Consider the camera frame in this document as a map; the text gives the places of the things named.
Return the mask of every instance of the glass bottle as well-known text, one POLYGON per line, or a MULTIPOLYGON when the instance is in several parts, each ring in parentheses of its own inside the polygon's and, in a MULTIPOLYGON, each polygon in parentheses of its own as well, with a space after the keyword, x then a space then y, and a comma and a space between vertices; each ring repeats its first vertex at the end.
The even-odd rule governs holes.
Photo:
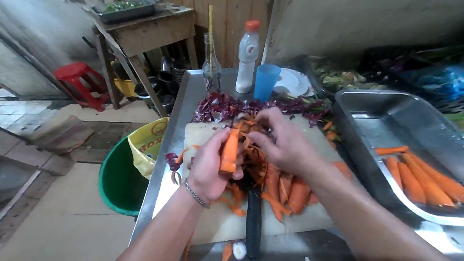
POLYGON ((216 51, 214 49, 214 35, 209 33, 204 34, 205 40, 205 62, 203 63, 203 78, 205 79, 206 91, 221 91, 221 65, 216 58, 216 51))

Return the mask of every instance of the chain bracelet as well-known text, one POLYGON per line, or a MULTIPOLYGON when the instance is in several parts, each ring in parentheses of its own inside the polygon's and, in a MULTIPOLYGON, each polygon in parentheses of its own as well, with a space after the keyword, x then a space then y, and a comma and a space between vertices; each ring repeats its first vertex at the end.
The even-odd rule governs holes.
POLYGON ((206 202, 204 200, 202 200, 200 197, 197 196, 197 194, 195 193, 195 191, 188 185, 187 183, 187 178, 185 178, 185 181, 184 181, 184 184, 185 184, 185 187, 188 191, 190 191, 190 194, 192 194, 192 197, 198 201, 198 203, 200 203, 200 205, 202 205, 203 207, 209 209, 209 205, 206 204, 206 202))

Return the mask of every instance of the left hand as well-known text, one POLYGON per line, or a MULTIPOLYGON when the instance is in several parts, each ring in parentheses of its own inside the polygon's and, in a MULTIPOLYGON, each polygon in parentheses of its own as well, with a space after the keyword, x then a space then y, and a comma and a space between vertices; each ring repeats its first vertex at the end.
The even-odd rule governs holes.
POLYGON ((226 188, 229 178, 243 178, 241 164, 243 157, 240 152, 237 155, 237 171, 232 175, 219 173, 221 162, 219 150, 221 145, 229 137, 229 128, 216 132, 195 154, 192 169, 188 175, 188 183, 195 193, 208 204, 218 199, 226 188))

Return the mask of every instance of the cutting board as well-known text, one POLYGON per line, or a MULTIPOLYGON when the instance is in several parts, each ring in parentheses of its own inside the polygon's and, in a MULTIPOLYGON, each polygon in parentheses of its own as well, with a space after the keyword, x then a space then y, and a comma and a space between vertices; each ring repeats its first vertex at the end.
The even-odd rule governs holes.
MULTIPOLYGON (((301 117, 301 114, 295 115, 291 122, 301 128, 306 138, 317 148, 317 152, 327 161, 342 161, 338 153, 330 146, 324 134, 316 127, 310 128, 309 121, 301 117)), ((187 165, 196 153, 193 144, 202 145, 216 131, 221 130, 221 126, 225 124, 227 123, 188 123, 186 125, 185 147, 188 147, 189 150, 186 151, 182 164, 183 178, 188 176, 190 171, 187 169, 187 165)), ((247 202, 244 202, 242 209, 246 212, 247 202)), ((240 217, 233 214, 226 204, 214 203, 210 209, 203 211, 195 228, 192 244, 245 238, 245 220, 244 216, 240 217)), ((332 226, 332 220, 320 203, 306 207, 300 215, 284 216, 284 223, 282 224, 275 218, 270 204, 263 201, 262 233, 264 236, 326 229, 332 228, 332 226)))

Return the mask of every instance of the yellow plastic bag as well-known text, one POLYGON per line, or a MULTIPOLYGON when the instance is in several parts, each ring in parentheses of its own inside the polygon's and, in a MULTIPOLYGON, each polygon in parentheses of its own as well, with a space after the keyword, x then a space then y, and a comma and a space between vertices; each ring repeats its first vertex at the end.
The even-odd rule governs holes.
POLYGON ((127 137, 134 156, 134 166, 147 179, 150 178, 155 167, 156 157, 158 157, 168 122, 168 117, 155 120, 140 127, 127 137))

